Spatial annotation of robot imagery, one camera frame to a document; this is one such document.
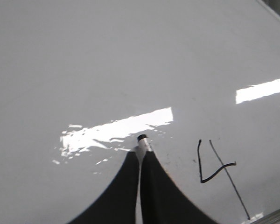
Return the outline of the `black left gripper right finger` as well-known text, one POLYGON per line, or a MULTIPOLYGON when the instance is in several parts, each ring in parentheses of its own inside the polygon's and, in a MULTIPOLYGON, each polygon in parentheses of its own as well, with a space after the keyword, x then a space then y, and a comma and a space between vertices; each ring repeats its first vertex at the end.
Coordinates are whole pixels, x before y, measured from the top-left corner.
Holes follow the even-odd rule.
POLYGON ((140 201, 144 224, 214 224, 175 185, 154 152, 141 166, 140 201))

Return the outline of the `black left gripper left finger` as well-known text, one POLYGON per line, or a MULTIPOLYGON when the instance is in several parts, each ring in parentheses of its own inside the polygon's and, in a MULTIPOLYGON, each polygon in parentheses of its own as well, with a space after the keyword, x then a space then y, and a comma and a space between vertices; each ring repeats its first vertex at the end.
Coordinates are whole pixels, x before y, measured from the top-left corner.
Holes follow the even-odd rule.
POLYGON ((138 194, 139 161, 128 152, 118 173, 98 197, 71 224, 134 224, 138 194))

